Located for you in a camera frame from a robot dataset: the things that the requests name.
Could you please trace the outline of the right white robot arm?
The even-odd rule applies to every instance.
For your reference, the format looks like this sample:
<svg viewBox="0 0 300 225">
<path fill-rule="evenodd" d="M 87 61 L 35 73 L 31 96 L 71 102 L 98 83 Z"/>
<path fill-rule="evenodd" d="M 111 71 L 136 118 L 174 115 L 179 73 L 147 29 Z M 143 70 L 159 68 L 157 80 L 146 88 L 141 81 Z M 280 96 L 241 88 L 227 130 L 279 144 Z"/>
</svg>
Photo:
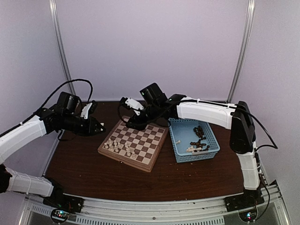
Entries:
<svg viewBox="0 0 300 225">
<path fill-rule="evenodd" d="M 255 126 L 250 116 L 248 105 L 240 101 L 238 104 L 222 104 L 173 94 L 166 97 L 156 83 L 152 83 L 140 91 L 147 103 L 128 97 L 122 98 L 120 104 L 134 110 L 126 126 L 143 130 L 148 124 L 160 118 L 192 119 L 221 126 L 231 131 L 229 145 L 239 158 L 242 170 L 244 189 L 248 190 L 240 197 L 240 203 L 250 207 L 258 200 L 259 170 L 255 157 Z"/>
</svg>

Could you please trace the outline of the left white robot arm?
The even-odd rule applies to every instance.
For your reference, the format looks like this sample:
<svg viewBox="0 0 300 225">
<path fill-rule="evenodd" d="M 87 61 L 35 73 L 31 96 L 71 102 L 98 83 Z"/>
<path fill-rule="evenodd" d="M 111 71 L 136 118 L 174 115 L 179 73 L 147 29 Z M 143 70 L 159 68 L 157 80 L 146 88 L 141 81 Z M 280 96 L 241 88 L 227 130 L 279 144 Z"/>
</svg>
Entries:
<svg viewBox="0 0 300 225">
<path fill-rule="evenodd" d="M 105 132 L 103 123 L 92 117 L 96 101 L 82 105 L 78 96 L 62 92 L 57 103 L 37 109 L 24 122 L 0 136 L 0 191 L 36 194 L 48 197 L 57 208 L 67 204 L 67 197 L 43 171 L 58 142 L 59 131 L 77 136 Z"/>
</svg>

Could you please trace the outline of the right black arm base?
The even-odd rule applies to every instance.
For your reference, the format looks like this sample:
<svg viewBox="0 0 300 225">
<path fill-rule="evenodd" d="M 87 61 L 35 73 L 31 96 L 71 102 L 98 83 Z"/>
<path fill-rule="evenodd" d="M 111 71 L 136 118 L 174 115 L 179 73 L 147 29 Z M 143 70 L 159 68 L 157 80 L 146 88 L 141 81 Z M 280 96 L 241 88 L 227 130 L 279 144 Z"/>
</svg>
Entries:
<svg viewBox="0 0 300 225">
<path fill-rule="evenodd" d="M 264 197 L 260 189 L 246 190 L 239 195 L 233 195 L 224 199 L 227 212 L 243 210 L 264 203 Z"/>
</svg>

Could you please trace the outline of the white queen chess piece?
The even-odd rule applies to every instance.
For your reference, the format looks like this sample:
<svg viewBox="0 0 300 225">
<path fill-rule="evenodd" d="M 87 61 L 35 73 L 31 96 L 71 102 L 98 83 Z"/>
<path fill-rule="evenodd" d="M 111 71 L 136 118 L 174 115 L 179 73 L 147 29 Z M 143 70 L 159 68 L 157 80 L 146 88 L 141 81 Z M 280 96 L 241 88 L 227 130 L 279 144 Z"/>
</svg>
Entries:
<svg viewBox="0 0 300 225">
<path fill-rule="evenodd" d="M 128 156 L 128 157 L 131 156 L 131 151 L 130 151 L 130 148 L 129 148 L 129 147 L 126 147 L 126 153 L 127 153 L 127 156 Z"/>
</svg>

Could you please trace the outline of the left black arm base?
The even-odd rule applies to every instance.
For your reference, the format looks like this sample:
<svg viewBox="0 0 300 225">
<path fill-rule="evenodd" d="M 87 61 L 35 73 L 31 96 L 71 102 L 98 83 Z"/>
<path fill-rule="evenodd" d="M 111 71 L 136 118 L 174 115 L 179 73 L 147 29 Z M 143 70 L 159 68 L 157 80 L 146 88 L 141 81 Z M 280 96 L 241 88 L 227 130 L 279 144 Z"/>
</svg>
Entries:
<svg viewBox="0 0 300 225">
<path fill-rule="evenodd" d="M 43 204 L 64 210 L 69 213 L 81 212 L 84 203 L 83 198 L 64 194 L 64 189 L 61 184 L 52 178 L 46 179 L 48 179 L 53 185 L 53 190 L 49 197 L 42 197 Z"/>
</svg>

